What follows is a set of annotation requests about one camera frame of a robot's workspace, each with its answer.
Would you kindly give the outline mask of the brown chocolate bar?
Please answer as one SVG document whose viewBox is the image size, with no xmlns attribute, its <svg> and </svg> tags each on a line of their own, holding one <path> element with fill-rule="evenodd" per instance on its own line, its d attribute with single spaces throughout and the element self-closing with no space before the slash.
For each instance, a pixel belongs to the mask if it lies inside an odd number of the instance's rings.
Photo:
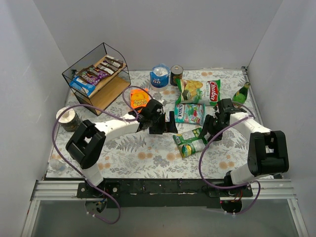
<svg viewBox="0 0 316 237">
<path fill-rule="evenodd" d="M 116 68 L 122 68 L 123 67 L 123 61 L 116 59 L 110 55 L 106 55 L 103 62 L 112 65 Z"/>
<path fill-rule="evenodd" d="M 116 73 L 118 71 L 117 68 L 112 67 L 111 65 L 105 65 L 105 64 L 98 64 L 97 68 L 99 68 L 100 70 L 103 70 L 104 72 L 106 72 L 108 75 L 113 75 L 114 73 Z"/>
</svg>

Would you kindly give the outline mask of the teal Fox's candy bag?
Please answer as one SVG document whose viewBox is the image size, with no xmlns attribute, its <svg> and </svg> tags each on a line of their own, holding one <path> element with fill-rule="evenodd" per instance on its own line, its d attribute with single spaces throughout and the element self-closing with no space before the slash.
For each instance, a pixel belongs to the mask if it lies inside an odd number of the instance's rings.
<svg viewBox="0 0 316 237">
<path fill-rule="evenodd" d="M 204 124 L 205 105 L 177 104 L 175 105 L 175 122 L 196 125 Z"/>
</svg>

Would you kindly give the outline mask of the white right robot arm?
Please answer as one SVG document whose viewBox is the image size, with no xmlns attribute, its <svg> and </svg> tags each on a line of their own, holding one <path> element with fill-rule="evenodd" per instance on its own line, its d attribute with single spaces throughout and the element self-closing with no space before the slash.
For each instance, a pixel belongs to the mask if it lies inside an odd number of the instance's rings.
<svg viewBox="0 0 316 237">
<path fill-rule="evenodd" d="M 222 99 L 217 103 L 214 116 L 207 115 L 200 134 L 209 135 L 207 149 L 212 142 L 222 139 L 223 133 L 234 128 L 249 141 L 247 162 L 238 169 L 229 171 L 218 186 L 203 178 L 206 185 L 220 190 L 239 189 L 258 178 L 286 173 L 289 160 L 286 136 L 280 130 L 270 130 L 255 120 L 246 107 L 235 107 L 236 102 Z"/>
</svg>

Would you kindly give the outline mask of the orange candy box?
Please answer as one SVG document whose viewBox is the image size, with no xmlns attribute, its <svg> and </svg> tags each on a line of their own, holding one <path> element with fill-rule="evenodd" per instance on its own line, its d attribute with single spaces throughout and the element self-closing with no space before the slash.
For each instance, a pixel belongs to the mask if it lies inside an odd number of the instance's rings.
<svg viewBox="0 0 316 237">
<path fill-rule="evenodd" d="M 141 110 L 146 107 L 147 103 L 150 101 L 150 96 L 148 95 L 149 90 L 145 88 L 142 89 L 132 89 L 130 92 L 130 105 L 131 107 L 137 111 L 141 112 Z"/>
</svg>

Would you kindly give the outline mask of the purple M&M's candy bag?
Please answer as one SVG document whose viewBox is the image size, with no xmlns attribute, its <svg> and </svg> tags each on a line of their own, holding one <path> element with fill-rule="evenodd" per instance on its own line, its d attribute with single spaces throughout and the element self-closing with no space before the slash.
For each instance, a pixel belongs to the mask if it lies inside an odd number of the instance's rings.
<svg viewBox="0 0 316 237">
<path fill-rule="evenodd" d="M 90 74 L 86 74 L 84 73 L 83 75 L 81 75 L 80 77 L 82 77 L 87 83 L 92 84 L 92 85 L 97 85 L 102 79 L 96 78 L 93 75 Z"/>
</svg>

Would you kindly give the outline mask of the brown M&M's candy bag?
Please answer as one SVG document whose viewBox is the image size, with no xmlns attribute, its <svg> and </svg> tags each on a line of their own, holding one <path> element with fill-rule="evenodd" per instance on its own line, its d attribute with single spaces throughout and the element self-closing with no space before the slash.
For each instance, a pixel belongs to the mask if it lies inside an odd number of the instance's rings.
<svg viewBox="0 0 316 237">
<path fill-rule="evenodd" d="M 93 65 L 82 69 L 81 71 L 79 71 L 77 73 L 78 76 L 83 75 L 84 73 L 86 74 L 90 74 L 93 75 L 96 78 L 102 79 L 102 78 L 106 78 L 109 76 L 109 74 L 101 69 L 99 69 L 98 67 L 94 67 Z"/>
</svg>

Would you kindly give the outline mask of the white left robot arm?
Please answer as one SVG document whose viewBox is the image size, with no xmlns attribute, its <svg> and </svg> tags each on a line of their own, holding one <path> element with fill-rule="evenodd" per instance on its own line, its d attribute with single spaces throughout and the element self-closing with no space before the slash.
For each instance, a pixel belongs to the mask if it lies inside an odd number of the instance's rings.
<svg viewBox="0 0 316 237">
<path fill-rule="evenodd" d="M 66 150 L 79 164 L 87 182 L 97 187 L 103 182 L 97 161 L 104 144 L 143 130 L 149 130 L 150 134 L 155 135 L 177 133 L 175 113 L 169 112 L 169 121 L 165 120 L 165 115 L 163 104 L 151 99 L 141 109 L 130 111 L 119 118 L 98 123 L 84 120 L 66 144 Z"/>
</svg>

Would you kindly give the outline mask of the blue wafer bar wrapper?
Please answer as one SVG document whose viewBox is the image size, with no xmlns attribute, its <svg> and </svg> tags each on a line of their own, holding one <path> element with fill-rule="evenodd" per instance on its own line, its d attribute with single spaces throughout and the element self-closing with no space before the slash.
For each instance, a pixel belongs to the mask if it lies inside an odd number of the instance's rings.
<svg viewBox="0 0 316 237">
<path fill-rule="evenodd" d="M 70 87 L 85 93 L 87 96 L 90 96 L 91 93 L 95 90 L 95 86 L 92 84 L 86 83 L 80 76 L 74 77 L 74 79 L 70 82 Z"/>
</svg>

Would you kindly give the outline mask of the green Spring candy bag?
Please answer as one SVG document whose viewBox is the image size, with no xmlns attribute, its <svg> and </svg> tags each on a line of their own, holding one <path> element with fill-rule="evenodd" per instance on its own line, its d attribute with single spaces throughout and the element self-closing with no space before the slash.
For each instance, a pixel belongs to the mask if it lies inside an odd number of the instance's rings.
<svg viewBox="0 0 316 237">
<path fill-rule="evenodd" d="M 202 129 L 199 127 L 173 135 L 173 140 L 183 158 L 201 152 L 205 148 L 207 140 L 204 137 L 200 137 L 201 131 Z"/>
</svg>

